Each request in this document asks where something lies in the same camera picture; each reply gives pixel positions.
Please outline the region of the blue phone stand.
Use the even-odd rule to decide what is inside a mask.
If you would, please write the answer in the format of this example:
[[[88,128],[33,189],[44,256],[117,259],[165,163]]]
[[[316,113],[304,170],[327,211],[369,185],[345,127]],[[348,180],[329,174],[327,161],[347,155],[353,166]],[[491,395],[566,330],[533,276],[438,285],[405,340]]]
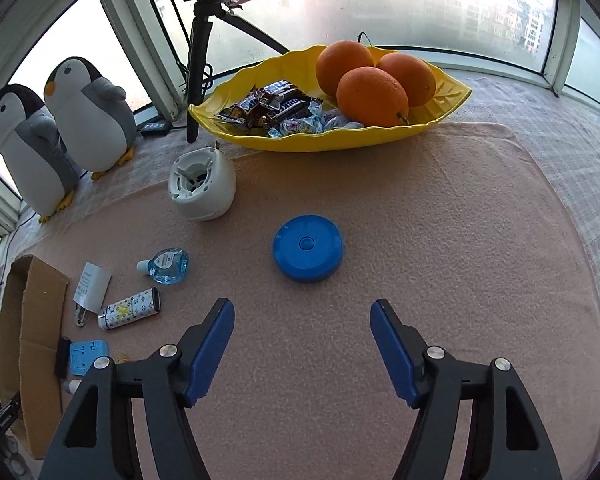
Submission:
[[[94,361],[101,356],[109,356],[108,344],[104,340],[73,342],[69,347],[70,372],[74,376],[84,376]]]

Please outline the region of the clear blue liquid bottle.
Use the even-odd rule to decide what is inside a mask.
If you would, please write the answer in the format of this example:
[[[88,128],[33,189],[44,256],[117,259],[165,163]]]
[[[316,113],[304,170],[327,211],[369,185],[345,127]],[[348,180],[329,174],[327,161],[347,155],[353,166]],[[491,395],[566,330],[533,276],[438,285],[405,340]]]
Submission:
[[[175,285],[184,281],[188,264],[189,256],[184,249],[166,248],[151,259],[140,260],[136,270],[158,284]]]

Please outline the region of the blue round tape measure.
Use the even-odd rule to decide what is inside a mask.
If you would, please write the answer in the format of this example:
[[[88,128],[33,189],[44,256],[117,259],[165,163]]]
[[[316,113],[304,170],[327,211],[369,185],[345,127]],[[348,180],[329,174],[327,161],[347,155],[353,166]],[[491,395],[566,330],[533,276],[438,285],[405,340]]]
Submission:
[[[302,214],[284,223],[274,236],[272,255],[287,278],[314,283],[329,278],[343,257],[336,224],[317,214]]]

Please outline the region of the white round device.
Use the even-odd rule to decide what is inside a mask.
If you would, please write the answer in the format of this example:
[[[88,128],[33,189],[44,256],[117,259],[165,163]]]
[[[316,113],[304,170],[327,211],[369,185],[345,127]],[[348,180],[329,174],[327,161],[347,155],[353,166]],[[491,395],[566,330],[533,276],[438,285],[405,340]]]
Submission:
[[[220,218],[232,206],[237,179],[233,162],[216,146],[197,148],[172,165],[168,191],[178,213],[204,222]]]

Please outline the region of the pink lotion bottle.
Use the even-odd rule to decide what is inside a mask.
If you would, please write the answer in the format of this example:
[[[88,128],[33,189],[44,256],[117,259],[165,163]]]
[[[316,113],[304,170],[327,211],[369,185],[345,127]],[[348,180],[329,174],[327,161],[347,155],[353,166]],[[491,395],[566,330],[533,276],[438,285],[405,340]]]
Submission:
[[[81,379],[66,380],[62,383],[62,388],[65,390],[66,393],[69,393],[73,396],[76,393],[76,390],[79,389],[81,382]]]

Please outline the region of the white patterned lighter case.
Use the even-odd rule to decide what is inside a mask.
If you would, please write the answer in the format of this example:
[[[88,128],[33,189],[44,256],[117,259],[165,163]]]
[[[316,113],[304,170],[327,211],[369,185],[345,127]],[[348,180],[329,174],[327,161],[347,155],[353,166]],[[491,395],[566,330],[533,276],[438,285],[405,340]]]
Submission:
[[[101,330],[115,330],[149,318],[160,311],[159,291],[155,287],[151,287],[103,307],[98,315],[98,327]]]

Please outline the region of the brown cardboard box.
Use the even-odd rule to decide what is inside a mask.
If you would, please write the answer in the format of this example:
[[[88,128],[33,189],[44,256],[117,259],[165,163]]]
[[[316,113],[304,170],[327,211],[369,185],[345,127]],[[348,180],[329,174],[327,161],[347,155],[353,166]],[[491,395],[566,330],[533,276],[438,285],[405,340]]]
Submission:
[[[35,460],[42,460],[61,419],[55,375],[69,279],[32,255],[16,259],[4,286],[0,314],[0,396],[20,395],[12,432]]]

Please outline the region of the white charger block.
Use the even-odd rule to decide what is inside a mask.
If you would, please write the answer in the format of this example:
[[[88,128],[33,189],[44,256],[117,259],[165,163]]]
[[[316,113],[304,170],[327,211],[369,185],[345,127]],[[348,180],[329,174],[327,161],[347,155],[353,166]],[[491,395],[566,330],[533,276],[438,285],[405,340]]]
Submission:
[[[109,271],[93,263],[85,263],[73,295],[74,303],[85,311],[99,314],[110,280]]]

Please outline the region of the large grey penguin plush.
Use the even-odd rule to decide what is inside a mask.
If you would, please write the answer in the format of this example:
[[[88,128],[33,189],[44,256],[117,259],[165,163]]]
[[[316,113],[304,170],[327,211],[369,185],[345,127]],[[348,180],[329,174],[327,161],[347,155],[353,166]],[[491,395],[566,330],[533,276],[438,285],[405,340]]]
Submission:
[[[82,169],[69,156],[43,100],[22,84],[0,89],[0,154],[39,222],[71,205]]]

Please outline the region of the small grey penguin plush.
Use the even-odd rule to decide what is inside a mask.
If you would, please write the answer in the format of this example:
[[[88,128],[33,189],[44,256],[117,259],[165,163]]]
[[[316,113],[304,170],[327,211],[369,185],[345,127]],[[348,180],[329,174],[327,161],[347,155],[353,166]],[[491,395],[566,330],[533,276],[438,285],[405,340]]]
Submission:
[[[80,56],[48,76],[44,102],[70,157],[98,180],[134,156],[137,126],[125,90]]]

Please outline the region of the right rear orange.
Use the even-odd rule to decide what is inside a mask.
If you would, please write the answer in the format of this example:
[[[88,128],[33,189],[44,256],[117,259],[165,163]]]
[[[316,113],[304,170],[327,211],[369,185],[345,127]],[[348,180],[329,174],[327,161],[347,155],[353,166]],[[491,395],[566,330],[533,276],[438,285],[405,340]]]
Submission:
[[[436,93],[437,81],[430,66],[414,55],[391,52],[384,55],[376,67],[400,82],[410,107],[427,104]]]

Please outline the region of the dark chocolate bar wrappers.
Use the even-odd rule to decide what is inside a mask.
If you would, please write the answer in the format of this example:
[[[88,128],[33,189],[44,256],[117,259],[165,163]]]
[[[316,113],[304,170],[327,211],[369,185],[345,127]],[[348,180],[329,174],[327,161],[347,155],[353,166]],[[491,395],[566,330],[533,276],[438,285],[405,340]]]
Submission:
[[[292,82],[282,79],[252,87],[246,96],[215,114],[239,130],[270,130],[278,128],[288,118],[294,118],[309,110],[313,99]]]

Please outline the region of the blue wrapped candies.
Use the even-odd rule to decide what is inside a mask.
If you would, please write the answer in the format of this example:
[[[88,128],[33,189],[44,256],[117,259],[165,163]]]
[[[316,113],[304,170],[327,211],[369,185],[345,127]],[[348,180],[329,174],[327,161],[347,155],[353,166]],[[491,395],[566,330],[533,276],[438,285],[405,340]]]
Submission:
[[[337,107],[324,107],[317,99],[303,104],[298,112],[266,128],[269,138],[279,139],[296,133],[319,134],[336,129],[361,129],[364,125],[347,118]]]

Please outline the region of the left rear orange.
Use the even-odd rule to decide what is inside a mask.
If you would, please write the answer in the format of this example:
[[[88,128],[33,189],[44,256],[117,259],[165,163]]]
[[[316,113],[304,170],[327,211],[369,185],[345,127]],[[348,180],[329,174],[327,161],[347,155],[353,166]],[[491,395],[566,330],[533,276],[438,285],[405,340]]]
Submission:
[[[370,51],[353,40],[339,40],[326,47],[315,63],[315,76],[326,96],[334,98],[340,79],[349,70],[373,67]]]

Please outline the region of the yellow leaf-shaped fruit tray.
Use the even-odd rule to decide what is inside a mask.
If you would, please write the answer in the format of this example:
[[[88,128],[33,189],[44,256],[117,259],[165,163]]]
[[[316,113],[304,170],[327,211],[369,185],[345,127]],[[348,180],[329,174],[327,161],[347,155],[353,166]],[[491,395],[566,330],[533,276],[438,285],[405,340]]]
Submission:
[[[318,86],[314,66],[318,55],[325,49],[322,44],[304,50],[293,50],[267,58],[261,63],[238,70],[237,74],[215,87],[211,96],[200,105],[188,109],[190,118],[214,136],[252,150],[282,153],[315,153],[367,148],[417,136],[453,114],[471,96],[471,88],[451,75],[432,66],[436,77],[436,93],[423,106],[408,114],[406,126],[361,129],[335,129],[324,133],[294,133],[283,138],[270,138],[264,133],[248,134],[216,117],[221,110],[244,98],[254,87],[262,87],[279,79],[295,84],[308,96],[330,101]]]

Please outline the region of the black tripod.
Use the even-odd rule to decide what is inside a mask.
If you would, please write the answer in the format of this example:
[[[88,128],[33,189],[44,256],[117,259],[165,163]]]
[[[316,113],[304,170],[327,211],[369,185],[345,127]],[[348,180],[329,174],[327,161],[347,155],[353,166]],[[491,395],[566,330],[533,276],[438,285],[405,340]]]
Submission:
[[[278,54],[285,54],[289,51],[288,48],[260,28],[230,12],[230,0],[195,0],[192,36],[190,36],[187,61],[187,105],[200,105],[204,100],[204,89],[208,87],[208,81],[213,81],[212,76],[204,74],[204,70],[208,65],[207,52],[212,31],[210,18],[218,18],[220,21],[233,26],[261,44],[273,49]]]

